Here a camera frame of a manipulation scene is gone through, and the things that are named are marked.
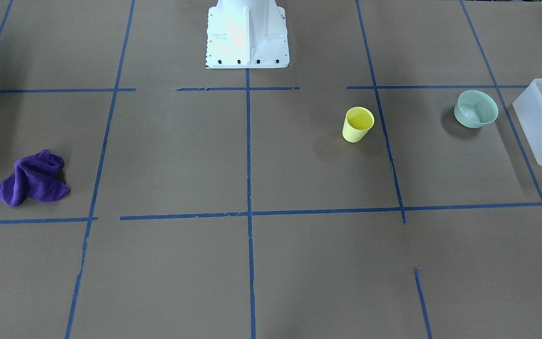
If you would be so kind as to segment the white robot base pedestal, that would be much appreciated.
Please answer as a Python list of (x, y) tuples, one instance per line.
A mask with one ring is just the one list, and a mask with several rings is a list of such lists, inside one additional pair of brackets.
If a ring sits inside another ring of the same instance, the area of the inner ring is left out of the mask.
[(205, 67), (289, 67), (286, 12), (274, 0), (219, 0), (208, 9)]

